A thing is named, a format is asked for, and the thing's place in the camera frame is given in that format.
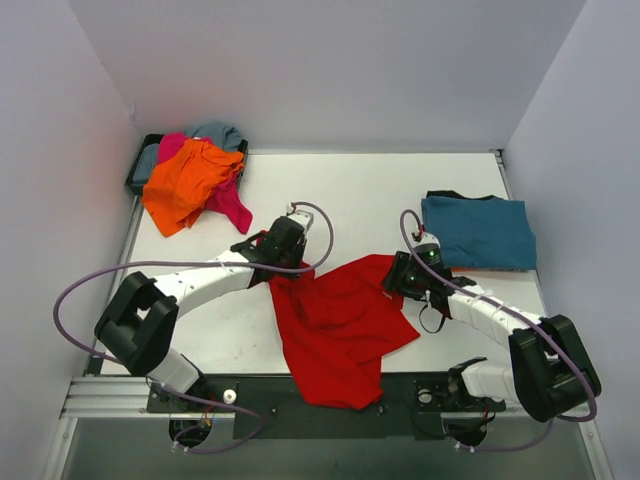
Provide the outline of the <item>red t-shirt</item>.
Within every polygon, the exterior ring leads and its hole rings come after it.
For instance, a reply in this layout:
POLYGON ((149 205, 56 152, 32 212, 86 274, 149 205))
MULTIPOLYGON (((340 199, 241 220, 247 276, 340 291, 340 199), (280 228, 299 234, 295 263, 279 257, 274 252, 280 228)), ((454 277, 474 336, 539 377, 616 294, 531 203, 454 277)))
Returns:
POLYGON ((285 361, 304 401, 361 410, 383 396, 382 358, 420 337, 404 299, 382 287, 393 257, 269 281, 285 361))

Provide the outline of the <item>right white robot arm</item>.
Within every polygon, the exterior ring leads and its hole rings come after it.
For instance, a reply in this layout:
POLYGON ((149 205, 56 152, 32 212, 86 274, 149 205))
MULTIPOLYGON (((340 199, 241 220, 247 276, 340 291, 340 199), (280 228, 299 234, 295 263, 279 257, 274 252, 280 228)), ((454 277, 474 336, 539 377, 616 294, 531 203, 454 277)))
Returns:
POLYGON ((481 398, 518 403, 546 422, 580 405, 592 406, 600 379, 574 323, 511 307, 474 280, 445 268, 437 239, 424 235, 411 252, 395 253, 383 287, 422 301, 442 320, 464 323, 503 347, 507 364, 477 357, 452 367, 446 396, 458 409, 481 398))

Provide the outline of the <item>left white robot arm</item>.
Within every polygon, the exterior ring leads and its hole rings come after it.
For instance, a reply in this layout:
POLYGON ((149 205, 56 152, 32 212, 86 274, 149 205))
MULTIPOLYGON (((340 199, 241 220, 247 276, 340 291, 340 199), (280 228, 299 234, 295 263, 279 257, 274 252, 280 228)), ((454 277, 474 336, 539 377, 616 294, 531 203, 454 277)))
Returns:
POLYGON ((208 396, 204 374, 170 347, 177 320, 231 292, 248 290, 274 273, 252 263, 297 268, 313 214, 297 211, 277 218, 271 228, 233 245, 211 268, 191 268, 150 278, 126 276, 97 322, 94 334, 134 376, 169 387, 170 400, 184 412, 199 409, 208 396))

